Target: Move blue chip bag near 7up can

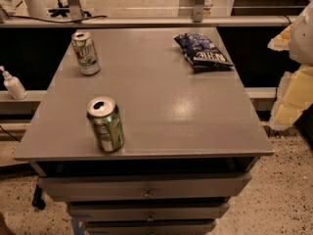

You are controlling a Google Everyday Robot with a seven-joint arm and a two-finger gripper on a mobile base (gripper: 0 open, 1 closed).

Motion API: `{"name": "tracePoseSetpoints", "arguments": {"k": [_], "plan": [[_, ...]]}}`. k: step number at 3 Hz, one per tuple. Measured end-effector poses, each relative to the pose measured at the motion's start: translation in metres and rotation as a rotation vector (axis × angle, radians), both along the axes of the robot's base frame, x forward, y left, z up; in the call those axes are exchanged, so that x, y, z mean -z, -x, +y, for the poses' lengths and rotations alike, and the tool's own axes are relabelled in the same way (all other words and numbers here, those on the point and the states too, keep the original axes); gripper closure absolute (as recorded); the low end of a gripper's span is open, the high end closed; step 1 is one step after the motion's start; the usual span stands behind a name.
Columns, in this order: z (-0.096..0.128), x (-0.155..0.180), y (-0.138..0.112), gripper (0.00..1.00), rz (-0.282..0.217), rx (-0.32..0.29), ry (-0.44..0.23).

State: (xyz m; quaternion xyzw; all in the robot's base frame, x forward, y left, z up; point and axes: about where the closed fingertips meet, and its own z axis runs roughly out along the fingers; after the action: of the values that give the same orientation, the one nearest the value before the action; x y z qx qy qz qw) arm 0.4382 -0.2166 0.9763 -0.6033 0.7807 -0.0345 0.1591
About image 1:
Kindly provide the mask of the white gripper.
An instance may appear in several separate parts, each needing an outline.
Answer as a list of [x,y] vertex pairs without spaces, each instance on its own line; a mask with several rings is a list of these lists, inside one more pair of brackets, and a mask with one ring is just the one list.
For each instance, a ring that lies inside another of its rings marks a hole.
[[301,64],[297,71],[286,71],[282,76],[268,122],[271,129],[283,131],[313,104],[313,68],[309,67],[313,66],[313,2],[267,47],[274,51],[290,49],[290,58]]

